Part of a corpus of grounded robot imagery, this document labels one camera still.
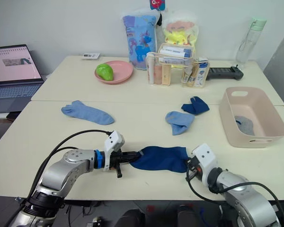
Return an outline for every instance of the laptop screen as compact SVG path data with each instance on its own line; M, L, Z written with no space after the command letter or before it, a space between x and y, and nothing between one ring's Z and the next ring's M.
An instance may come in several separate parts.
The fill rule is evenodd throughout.
M0 84L43 81L26 45L0 47Z

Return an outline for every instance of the pink plate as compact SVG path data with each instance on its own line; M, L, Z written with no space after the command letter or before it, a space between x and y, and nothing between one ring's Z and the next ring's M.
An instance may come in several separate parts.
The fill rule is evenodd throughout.
M106 84L119 84L126 81L133 73L133 66L125 61L108 61L105 64L110 65L114 71L114 80L103 80L95 70L96 78Z

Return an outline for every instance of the remote control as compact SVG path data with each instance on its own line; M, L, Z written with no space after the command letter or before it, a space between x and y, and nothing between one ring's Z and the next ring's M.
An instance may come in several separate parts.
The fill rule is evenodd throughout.
M239 80L243 77L237 67L231 66L230 68L210 68L206 80L210 79L236 79Z
M100 53L84 53L82 55L82 59L98 59L98 57L100 56Z

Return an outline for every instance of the gray sock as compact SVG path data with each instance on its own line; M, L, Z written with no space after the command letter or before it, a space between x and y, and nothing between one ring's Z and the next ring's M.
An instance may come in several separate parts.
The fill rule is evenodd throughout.
M238 128L242 133L245 133L249 136L254 136L254 124L252 121L246 117L243 116L235 116L236 123L238 125Z

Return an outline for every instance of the laptop keyboard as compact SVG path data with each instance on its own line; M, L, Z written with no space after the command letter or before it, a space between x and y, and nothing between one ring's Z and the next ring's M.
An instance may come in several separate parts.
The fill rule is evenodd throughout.
M40 85L20 87L0 87L0 98L31 97Z

